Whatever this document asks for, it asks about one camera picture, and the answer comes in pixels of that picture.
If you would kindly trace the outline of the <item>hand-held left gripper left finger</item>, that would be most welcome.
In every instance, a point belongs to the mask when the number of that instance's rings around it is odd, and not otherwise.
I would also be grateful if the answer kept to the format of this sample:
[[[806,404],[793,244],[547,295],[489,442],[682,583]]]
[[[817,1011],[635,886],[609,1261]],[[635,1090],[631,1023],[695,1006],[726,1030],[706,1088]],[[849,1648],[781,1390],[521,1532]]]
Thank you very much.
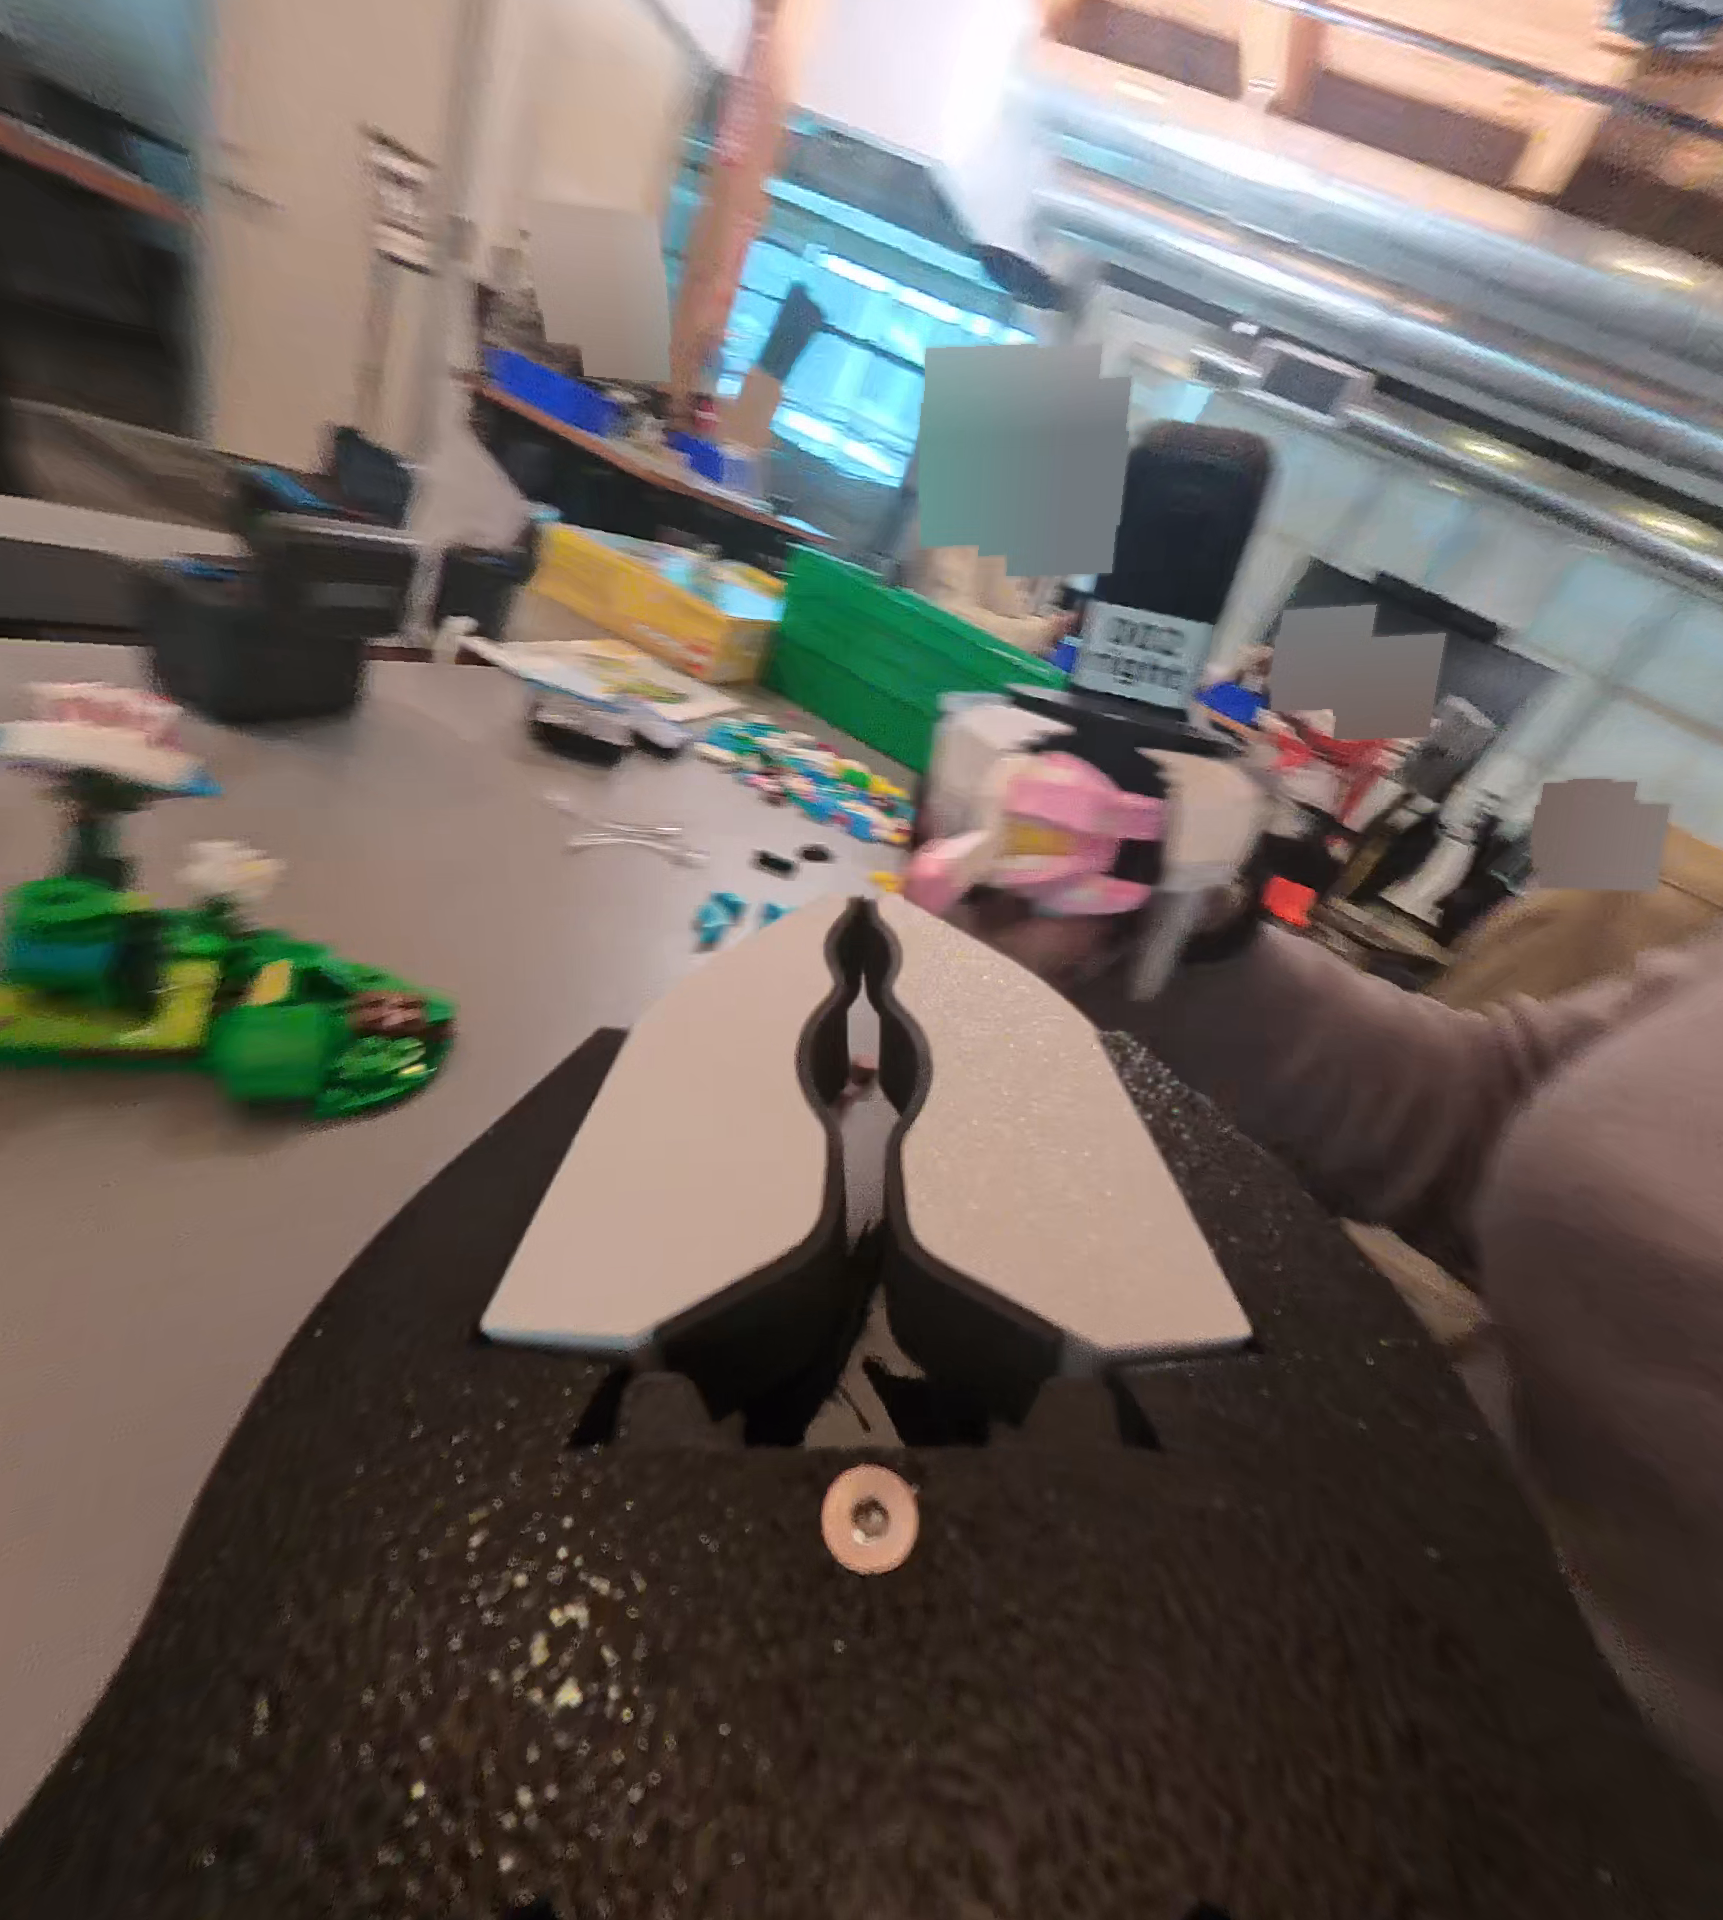
[[[480,1316],[620,1387],[669,1374],[747,1444],[837,1444],[873,1307],[852,1015],[873,911],[811,900],[630,1030]]]

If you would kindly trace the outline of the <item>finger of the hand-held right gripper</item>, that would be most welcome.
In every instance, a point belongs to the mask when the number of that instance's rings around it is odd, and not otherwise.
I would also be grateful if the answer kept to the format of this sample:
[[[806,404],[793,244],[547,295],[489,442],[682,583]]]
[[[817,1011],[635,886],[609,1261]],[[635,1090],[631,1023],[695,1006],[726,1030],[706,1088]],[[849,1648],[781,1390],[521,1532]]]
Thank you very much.
[[[1273,799],[1239,752],[1167,754],[1167,896],[1232,886],[1265,831]]]
[[[974,826],[984,785],[999,763],[1066,736],[1066,718],[1026,709],[1006,694],[946,694],[920,777],[920,844]]]

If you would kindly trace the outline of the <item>pink lego flower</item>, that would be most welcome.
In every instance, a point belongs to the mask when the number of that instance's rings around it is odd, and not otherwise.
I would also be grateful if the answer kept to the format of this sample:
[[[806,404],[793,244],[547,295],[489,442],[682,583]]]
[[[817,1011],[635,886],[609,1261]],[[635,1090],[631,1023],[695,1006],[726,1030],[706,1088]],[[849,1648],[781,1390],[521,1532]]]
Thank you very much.
[[[1049,918],[1120,918],[1153,883],[1117,876],[1122,848],[1162,844],[1167,803],[1117,785],[1068,752],[1006,752],[974,788],[967,827],[926,839],[907,859],[901,896],[946,916],[994,888]]]

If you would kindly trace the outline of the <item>lego flower model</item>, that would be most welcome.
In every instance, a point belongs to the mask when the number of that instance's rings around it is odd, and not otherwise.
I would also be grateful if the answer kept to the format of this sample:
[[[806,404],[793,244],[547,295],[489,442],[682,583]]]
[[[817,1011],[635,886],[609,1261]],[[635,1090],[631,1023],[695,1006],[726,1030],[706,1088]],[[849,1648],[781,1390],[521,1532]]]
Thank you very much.
[[[244,1111],[344,1122],[426,1090],[458,1040],[456,1003],[396,972],[269,925],[284,863],[205,839],[154,900],[128,822],[220,784],[167,698],[34,682],[0,722],[0,765],[41,782],[63,843],[0,904],[0,1066],[202,1070]]]

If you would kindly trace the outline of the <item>pile of mixed lego pieces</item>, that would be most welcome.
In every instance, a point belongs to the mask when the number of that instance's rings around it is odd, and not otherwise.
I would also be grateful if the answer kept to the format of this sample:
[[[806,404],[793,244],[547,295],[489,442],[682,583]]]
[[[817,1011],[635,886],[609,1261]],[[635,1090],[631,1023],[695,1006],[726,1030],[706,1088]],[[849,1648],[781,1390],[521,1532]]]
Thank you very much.
[[[912,843],[911,791],[807,732],[760,717],[727,717],[702,732],[692,752],[770,803],[856,841],[896,848]]]

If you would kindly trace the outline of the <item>yellow lego box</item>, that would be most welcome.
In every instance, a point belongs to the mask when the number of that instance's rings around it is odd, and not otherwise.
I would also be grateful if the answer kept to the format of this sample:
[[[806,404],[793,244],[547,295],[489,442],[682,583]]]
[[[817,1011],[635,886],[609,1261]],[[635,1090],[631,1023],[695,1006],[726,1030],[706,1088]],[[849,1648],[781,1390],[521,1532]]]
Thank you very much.
[[[784,586],[760,567],[557,520],[542,529],[529,586],[718,688],[765,680],[784,613]]]

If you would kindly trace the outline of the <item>lego instruction booklet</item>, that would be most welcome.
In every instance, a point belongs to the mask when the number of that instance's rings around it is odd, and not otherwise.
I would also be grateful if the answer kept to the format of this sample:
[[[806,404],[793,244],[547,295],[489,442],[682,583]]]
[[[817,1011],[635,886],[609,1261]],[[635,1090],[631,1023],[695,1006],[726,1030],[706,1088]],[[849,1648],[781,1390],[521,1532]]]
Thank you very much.
[[[675,726],[720,722],[749,704],[618,640],[493,641],[468,634],[460,640],[460,656],[512,676],[534,698],[578,701]]]

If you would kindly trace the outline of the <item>red and white cloth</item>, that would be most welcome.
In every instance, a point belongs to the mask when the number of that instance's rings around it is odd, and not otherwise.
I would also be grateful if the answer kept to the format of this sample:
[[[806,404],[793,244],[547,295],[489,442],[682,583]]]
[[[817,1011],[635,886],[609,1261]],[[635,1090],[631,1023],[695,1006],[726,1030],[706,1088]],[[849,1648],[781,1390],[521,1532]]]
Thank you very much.
[[[1259,740],[1268,747],[1267,769],[1288,782],[1307,769],[1327,769],[1343,785],[1375,785],[1394,774],[1419,738],[1338,738],[1314,726],[1334,718],[1327,710],[1314,714],[1275,712],[1265,709],[1253,722]]]

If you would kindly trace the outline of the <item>wooden background table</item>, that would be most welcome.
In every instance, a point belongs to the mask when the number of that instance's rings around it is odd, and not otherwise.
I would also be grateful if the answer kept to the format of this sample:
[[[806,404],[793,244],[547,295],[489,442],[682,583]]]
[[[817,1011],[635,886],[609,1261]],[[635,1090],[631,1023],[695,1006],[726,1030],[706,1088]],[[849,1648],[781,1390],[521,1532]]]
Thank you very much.
[[[557,507],[567,525],[644,541],[675,532],[754,565],[784,565],[796,547],[837,549],[835,536],[811,522],[774,514],[634,445],[551,419],[483,376],[471,384],[471,421],[525,493]]]

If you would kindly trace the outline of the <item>wooden pillar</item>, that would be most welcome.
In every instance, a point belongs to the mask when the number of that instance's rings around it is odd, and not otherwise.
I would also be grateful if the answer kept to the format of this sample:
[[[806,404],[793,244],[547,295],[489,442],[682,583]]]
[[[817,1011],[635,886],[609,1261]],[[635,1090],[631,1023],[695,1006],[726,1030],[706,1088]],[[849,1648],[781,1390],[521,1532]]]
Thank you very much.
[[[726,86],[704,186],[688,226],[673,313],[672,392],[688,404],[720,362],[749,250],[768,216],[798,55],[798,7],[754,2],[747,49]]]

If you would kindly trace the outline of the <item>tag sign stand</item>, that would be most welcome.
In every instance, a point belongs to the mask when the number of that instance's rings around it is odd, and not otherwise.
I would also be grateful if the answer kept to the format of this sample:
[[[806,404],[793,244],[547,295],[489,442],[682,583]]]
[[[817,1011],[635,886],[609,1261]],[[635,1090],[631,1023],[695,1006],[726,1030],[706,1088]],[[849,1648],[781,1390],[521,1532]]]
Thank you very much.
[[[370,252],[376,260],[414,274],[435,271],[435,216],[429,186],[435,164],[370,130],[365,134],[370,180]]]

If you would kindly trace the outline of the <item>cream door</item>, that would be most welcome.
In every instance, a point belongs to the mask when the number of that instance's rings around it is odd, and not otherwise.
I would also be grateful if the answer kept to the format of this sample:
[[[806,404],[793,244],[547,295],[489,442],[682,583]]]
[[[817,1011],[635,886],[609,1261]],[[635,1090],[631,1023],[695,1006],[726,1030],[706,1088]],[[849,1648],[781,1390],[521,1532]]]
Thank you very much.
[[[203,436],[303,468],[373,381],[378,143],[438,173],[484,4],[205,4]]]

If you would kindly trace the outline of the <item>wooden side desk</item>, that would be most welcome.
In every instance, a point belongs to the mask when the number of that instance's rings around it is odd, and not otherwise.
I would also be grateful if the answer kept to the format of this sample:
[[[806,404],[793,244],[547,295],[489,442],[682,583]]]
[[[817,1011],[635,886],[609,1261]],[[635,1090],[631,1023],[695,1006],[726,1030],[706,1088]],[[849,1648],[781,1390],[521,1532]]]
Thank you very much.
[[[0,158],[145,218],[181,226],[198,218],[188,204],[150,185],[138,173],[2,111]]]

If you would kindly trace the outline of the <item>wide silver ventilation duct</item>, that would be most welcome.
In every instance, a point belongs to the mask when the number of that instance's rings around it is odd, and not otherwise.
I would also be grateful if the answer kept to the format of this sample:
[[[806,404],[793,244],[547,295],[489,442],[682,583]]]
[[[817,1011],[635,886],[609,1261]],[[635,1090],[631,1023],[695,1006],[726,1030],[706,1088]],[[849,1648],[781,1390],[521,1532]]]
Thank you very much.
[[[1010,101],[1088,173],[1723,408],[1721,266],[1221,102],[1063,78],[1026,80]]]

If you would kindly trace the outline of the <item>narrow silver ventilation duct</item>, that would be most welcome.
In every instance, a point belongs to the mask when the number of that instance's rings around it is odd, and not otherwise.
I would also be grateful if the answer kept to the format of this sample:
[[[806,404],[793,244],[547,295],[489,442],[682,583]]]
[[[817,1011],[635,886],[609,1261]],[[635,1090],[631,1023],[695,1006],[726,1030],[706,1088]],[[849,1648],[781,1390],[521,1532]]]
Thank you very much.
[[[1649,501],[1429,410],[1385,410],[1365,400],[1329,412],[1308,410],[1268,390],[1253,364],[1226,352],[1204,351],[1197,370],[1216,392],[1259,407],[1276,425],[1314,427],[1354,452],[1503,501],[1723,601],[1723,525],[1705,504],[1679,495]]]

